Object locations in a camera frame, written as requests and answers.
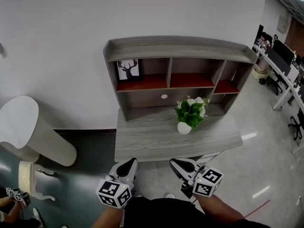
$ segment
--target picture frame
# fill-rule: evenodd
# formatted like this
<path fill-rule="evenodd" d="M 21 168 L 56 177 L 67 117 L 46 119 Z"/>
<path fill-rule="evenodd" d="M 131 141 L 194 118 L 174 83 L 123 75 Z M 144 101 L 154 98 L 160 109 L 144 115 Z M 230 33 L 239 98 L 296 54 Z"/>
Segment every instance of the picture frame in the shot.
<path fill-rule="evenodd" d="M 116 61 L 115 71 L 118 82 L 139 81 L 142 79 L 141 60 L 130 59 Z"/>

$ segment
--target wooden shelf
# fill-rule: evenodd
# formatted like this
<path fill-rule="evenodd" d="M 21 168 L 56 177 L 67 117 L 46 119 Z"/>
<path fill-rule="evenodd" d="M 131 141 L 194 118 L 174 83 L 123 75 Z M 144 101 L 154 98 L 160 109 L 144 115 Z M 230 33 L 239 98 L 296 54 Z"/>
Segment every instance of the wooden shelf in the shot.
<path fill-rule="evenodd" d="M 209 74 L 172 74 L 170 88 L 213 88 Z"/>
<path fill-rule="evenodd" d="M 209 103 L 206 108 L 206 114 L 209 115 L 225 115 L 224 109 L 220 103 Z"/>
<path fill-rule="evenodd" d="M 109 62 L 134 58 L 194 57 L 254 63 L 256 54 L 244 45 L 196 37 L 153 36 L 113 39 L 106 47 Z"/>
<path fill-rule="evenodd" d="M 232 84 L 231 80 L 219 80 L 214 94 L 237 94 L 238 89 Z"/>
<path fill-rule="evenodd" d="M 162 88 L 167 88 L 165 74 L 143 75 L 142 80 L 118 82 L 117 84 L 117 92 L 144 90 L 144 89 L 162 89 Z"/>

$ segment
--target black chair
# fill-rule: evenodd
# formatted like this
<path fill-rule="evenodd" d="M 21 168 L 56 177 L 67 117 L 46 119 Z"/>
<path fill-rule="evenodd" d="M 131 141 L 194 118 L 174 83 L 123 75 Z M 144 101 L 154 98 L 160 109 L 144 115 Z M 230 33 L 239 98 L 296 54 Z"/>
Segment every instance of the black chair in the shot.
<path fill-rule="evenodd" d="M 290 117 L 290 120 L 294 120 L 294 124 L 288 124 L 288 126 L 293 126 L 296 128 L 296 136 L 295 136 L 294 140 L 296 140 L 298 138 L 298 134 L 300 134 L 300 139 L 302 139 L 302 133 L 301 133 L 300 127 L 302 127 L 302 128 L 304 127 L 304 114 L 301 109 L 299 110 L 298 118 L 299 118 L 300 124 L 298 124 L 296 122 L 296 120 L 293 116 Z"/>
<path fill-rule="evenodd" d="M 267 86 L 274 85 L 274 87 L 276 89 L 276 93 L 275 94 L 278 95 L 279 94 L 279 89 L 281 91 L 280 93 L 283 92 L 283 90 L 282 90 L 281 86 L 279 85 L 279 83 L 283 83 L 286 86 L 286 89 L 288 88 L 288 85 L 285 82 L 285 80 L 283 79 L 283 77 L 281 75 L 279 75 L 278 73 L 276 73 L 276 71 L 274 71 L 274 74 L 275 74 L 277 80 L 275 81 L 271 77 L 268 77 L 267 78 Z"/>

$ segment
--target office desk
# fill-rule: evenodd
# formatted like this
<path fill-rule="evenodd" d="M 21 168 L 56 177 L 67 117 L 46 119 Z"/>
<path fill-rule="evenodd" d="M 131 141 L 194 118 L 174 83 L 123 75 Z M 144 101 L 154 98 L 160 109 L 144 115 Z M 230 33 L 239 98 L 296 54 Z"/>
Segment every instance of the office desk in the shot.
<path fill-rule="evenodd" d="M 291 95 L 294 96 L 295 101 L 298 103 L 299 107 L 301 108 L 301 110 L 304 112 L 304 103 L 301 100 L 300 95 L 298 94 L 298 92 L 295 90 L 294 88 L 294 84 L 285 76 L 284 72 L 282 72 L 277 66 L 276 64 L 267 56 L 265 55 L 265 51 L 262 50 L 261 48 L 259 48 L 257 45 L 253 45 L 253 48 L 255 48 L 259 54 L 263 55 L 264 60 L 266 60 L 266 62 L 279 74 L 282 76 L 282 78 L 285 80 L 285 82 L 288 85 L 288 88 L 286 89 L 286 91 L 282 94 L 282 96 L 280 97 L 280 99 L 278 100 L 278 102 L 272 107 L 273 110 L 276 110 L 279 106 L 281 106 L 282 102 L 284 102 L 284 99 L 286 98 L 290 98 Z M 301 142 L 299 144 L 299 147 L 294 150 L 291 151 L 291 153 L 295 153 L 297 152 L 299 149 L 304 148 L 304 142 Z"/>
<path fill-rule="evenodd" d="M 232 115 L 217 115 L 210 109 L 207 108 L 209 117 L 186 135 L 177 131 L 178 121 L 172 106 L 139 107 L 132 112 L 133 120 L 127 122 L 119 110 L 115 161 L 132 157 L 138 162 L 200 157 L 242 146 Z"/>

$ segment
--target white vase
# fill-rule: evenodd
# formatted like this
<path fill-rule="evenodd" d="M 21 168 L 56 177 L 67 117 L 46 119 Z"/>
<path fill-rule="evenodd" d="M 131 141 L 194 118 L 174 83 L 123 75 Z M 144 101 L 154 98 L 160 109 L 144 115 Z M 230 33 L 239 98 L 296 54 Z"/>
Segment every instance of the white vase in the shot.
<path fill-rule="evenodd" d="M 189 127 L 186 123 L 179 122 L 179 124 L 177 124 L 177 130 L 180 134 L 188 134 L 191 131 L 191 127 Z"/>

